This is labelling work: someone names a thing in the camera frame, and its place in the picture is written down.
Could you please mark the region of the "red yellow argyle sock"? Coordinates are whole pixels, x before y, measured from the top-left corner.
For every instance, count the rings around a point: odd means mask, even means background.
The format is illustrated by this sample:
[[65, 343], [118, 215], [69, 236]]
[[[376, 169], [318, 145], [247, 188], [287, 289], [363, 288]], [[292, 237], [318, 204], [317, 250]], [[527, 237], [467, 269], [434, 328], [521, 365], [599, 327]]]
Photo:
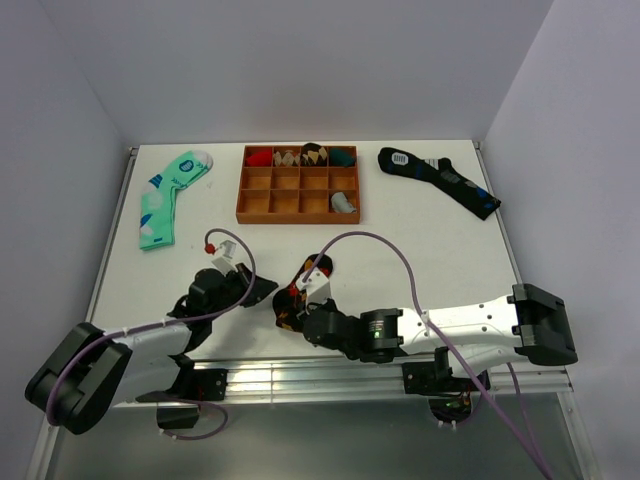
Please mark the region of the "red yellow argyle sock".
[[306, 294], [296, 287], [297, 280], [313, 265], [318, 254], [309, 255], [291, 282], [276, 292], [272, 299], [272, 309], [276, 316], [276, 326], [288, 331], [303, 332], [306, 315], [303, 313]]

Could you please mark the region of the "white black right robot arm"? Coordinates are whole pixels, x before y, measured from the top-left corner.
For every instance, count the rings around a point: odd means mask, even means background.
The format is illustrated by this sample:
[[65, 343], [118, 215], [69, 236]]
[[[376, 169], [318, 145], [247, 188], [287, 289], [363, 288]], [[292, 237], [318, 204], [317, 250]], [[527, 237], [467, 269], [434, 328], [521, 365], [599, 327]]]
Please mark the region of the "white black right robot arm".
[[315, 292], [303, 316], [303, 336], [362, 363], [433, 355], [435, 383], [457, 388], [466, 377], [527, 359], [537, 366], [577, 362], [564, 301], [532, 284], [516, 284], [491, 301], [431, 309], [377, 309], [349, 316]]

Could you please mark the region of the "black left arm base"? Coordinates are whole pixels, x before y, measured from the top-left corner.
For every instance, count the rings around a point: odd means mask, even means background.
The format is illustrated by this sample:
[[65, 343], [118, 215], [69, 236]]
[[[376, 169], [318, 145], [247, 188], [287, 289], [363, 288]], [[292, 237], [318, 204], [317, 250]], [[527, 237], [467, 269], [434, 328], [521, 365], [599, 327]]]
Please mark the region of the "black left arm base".
[[162, 393], [162, 400], [180, 406], [158, 407], [158, 427], [164, 431], [192, 429], [205, 416], [219, 413], [221, 422], [212, 434], [222, 431], [229, 419], [227, 411], [219, 405], [226, 396], [227, 374], [226, 369], [196, 369], [177, 379]]

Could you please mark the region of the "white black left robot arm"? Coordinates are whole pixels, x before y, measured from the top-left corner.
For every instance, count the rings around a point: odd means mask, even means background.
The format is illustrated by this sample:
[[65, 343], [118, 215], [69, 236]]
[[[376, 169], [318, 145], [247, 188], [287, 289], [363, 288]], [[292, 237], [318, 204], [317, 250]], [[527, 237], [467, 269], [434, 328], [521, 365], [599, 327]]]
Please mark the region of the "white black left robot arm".
[[226, 377], [200, 383], [188, 354], [211, 335], [220, 312], [253, 307], [277, 287], [242, 263], [227, 273], [207, 268], [157, 324], [109, 333], [79, 323], [30, 379], [25, 398], [76, 435], [125, 401], [221, 400]]

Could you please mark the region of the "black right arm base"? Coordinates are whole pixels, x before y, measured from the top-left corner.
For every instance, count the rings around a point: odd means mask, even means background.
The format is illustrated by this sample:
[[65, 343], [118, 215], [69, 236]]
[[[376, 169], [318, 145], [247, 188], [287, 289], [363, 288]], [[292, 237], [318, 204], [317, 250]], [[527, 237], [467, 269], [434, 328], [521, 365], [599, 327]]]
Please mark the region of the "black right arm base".
[[439, 422], [453, 426], [468, 420], [483, 399], [474, 405], [477, 386], [470, 378], [457, 378], [438, 370], [435, 362], [410, 362], [401, 365], [404, 392], [428, 398], [431, 414]]

